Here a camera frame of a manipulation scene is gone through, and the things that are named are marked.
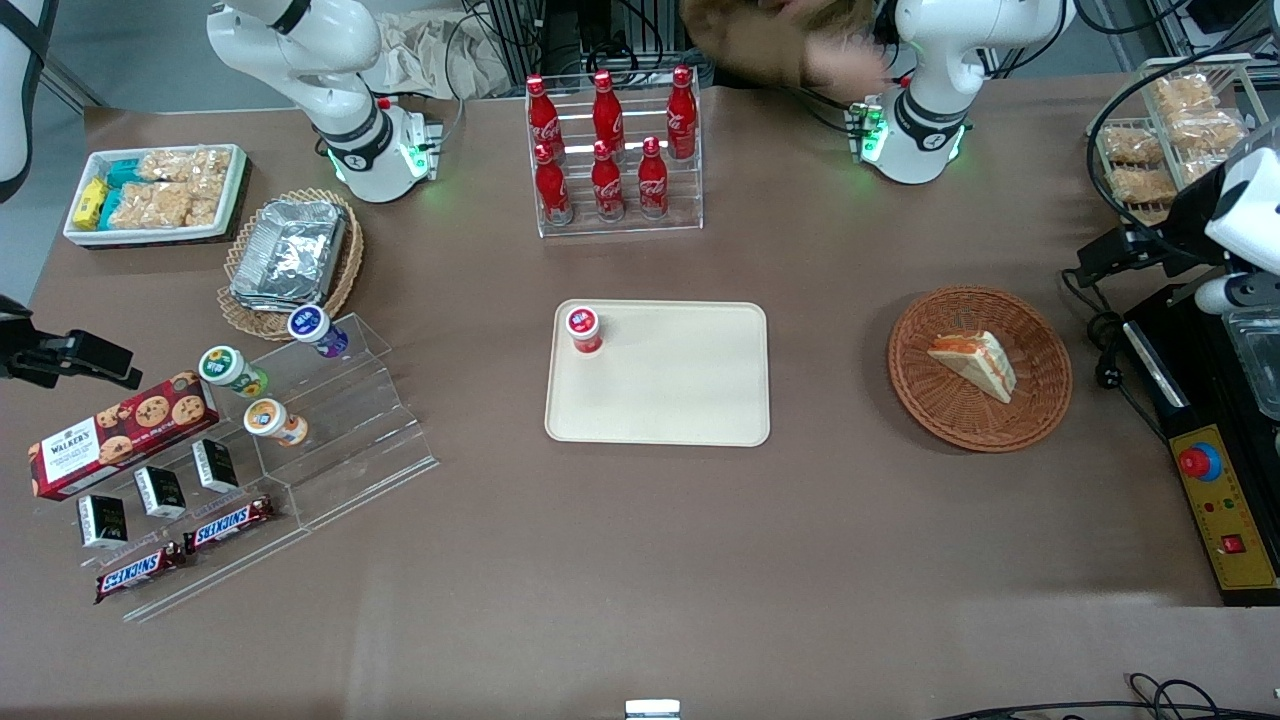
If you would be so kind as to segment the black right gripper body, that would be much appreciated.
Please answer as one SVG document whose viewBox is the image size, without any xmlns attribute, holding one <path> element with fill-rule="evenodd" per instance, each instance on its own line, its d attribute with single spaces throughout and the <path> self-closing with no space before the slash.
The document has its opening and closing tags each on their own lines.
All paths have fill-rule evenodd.
<svg viewBox="0 0 1280 720">
<path fill-rule="evenodd" d="M 37 375 L 17 365 L 19 355 L 38 345 L 31 316 L 32 311 L 26 305 L 6 295 L 1 296 L 1 378 L 44 386 Z"/>
</svg>

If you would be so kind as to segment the blurred person hand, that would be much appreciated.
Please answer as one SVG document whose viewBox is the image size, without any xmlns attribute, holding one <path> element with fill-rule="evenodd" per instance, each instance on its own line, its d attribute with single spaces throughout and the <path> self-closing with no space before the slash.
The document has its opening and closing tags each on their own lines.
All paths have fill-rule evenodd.
<svg viewBox="0 0 1280 720">
<path fill-rule="evenodd" d="M 806 82 L 831 97 L 856 100 L 878 94 L 888 83 L 884 58 L 865 44 L 809 38 L 804 61 Z"/>
</svg>

